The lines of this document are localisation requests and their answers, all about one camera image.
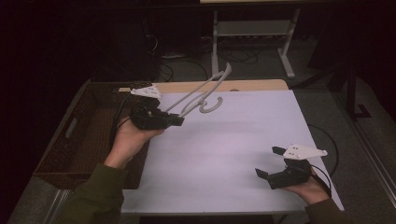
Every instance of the white table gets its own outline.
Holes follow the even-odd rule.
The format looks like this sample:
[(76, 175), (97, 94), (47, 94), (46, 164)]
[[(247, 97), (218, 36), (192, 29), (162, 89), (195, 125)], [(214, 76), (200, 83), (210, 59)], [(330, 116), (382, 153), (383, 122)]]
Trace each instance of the white table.
[[(162, 109), (182, 95), (165, 94)], [(283, 158), (272, 153), (274, 146), (315, 146), (293, 92), (214, 92), (209, 106), (217, 96), (224, 99), (218, 110), (210, 114), (193, 111), (181, 127), (171, 127), (151, 140), (140, 187), (124, 190), (122, 213), (152, 216), (304, 211), (305, 204), (298, 196), (270, 189), (255, 173), (255, 168), (269, 174), (285, 169)], [(310, 162), (325, 170), (320, 158)], [(343, 210), (334, 189), (332, 197)]]

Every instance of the dark background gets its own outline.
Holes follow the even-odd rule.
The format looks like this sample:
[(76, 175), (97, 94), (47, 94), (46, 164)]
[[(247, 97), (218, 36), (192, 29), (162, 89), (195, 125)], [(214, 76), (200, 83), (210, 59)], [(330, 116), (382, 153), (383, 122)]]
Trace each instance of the dark background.
[[(148, 53), (146, 34), (164, 40), (163, 48), (199, 57), (201, 52), (195, 47), (201, 35), (211, 33), (211, 13), (174, 12), (170, 16), (157, 12), (142, 17), (130, 11), (87, 10), (125, 2), (131, 4), (0, 2), (0, 222), (7, 221), (66, 108), (86, 80), (155, 80), (158, 59)], [(390, 1), (369, 7), (308, 7), (302, 11), (294, 37), (320, 37), (312, 67), (326, 69), (348, 57), (396, 119), (394, 9)], [(241, 19), (247, 14), (230, 15), (229, 19)]]

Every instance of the brown wicker basket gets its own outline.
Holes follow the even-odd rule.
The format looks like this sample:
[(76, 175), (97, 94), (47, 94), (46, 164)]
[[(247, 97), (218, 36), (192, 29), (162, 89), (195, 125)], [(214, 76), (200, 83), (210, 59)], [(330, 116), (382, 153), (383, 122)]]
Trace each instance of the brown wicker basket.
[[(74, 189), (86, 181), (98, 162), (109, 153), (113, 119), (120, 102), (129, 94), (121, 87), (142, 88), (149, 82), (88, 83), (76, 95), (60, 127), (52, 137), (34, 175), (58, 189)], [(132, 96), (123, 113), (127, 114), (141, 100)], [(146, 143), (128, 164), (125, 189), (137, 189), (143, 172), (149, 143)]]

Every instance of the sleeve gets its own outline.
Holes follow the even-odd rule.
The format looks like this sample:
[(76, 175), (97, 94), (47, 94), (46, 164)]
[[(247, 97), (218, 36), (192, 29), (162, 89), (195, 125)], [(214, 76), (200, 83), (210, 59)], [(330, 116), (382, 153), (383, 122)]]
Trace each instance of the sleeve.
[(77, 187), (56, 223), (119, 223), (126, 171), (97, 164), (90, 179)]
[(332, 199), (305, 208), (312, 224), (353, 224)]

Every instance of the floor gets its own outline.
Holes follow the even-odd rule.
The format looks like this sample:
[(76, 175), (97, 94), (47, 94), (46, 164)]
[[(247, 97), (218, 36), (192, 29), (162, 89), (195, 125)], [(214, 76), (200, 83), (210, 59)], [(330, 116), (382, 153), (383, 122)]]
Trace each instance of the floor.
[[(288, 53), (295, 79), (288, 79), (277, 56), (279, 43), (265, 42), (265, 48), (223, 50), (219, 59), (219, 69), (230, 62), (233, 72), (229, 79), (284, 79), (289, 86), (302, 82), (319, 72), (306, 65), (316, 45), (315, 39), (294, 40)], [(163, 61), (159, 82), (205, 80), (210, 76), (210, 53), (200, 58), (178, 58)], [(371, 114), (369, 119), (352, 122), (344, 109), (345, 91), (333, 93), (325, 86), (330, 77), (314, 83), (303, 90), (295, 90), (295, 96), (303, 111), (306, 122), (318, 148), (326, 148), (329, 156), (323, 161), (330, 171), (335, 165), (335, 149), (339, 151), (339, 163), (332, 181), (346, 209), (346, 214), (356, 223), (396, 223), (394, 201), (389, 199), (386, 184), (378, 178), (373, 153), (366, 152), (366, 146), (357, 129), (365, 133), (365, 140), (374, 147), (375, 156), (382, 162), (391, 179), (396, 179), (395, 153), (396, 124), (375, 99), (371, 88), (358, 79), (357, 104), (364, 105)], [(52, 203), (59, 199), (59, 191), (46, 182), (32, 177), (20, 202), (8, 223), (52, 223), (54, 210)], [(291, 214), (287, 217), (273, 216), (275, 223), (305, 223), (305, 214)], [(124, 224), (138, 223), (138, 217), (122, 216)]]

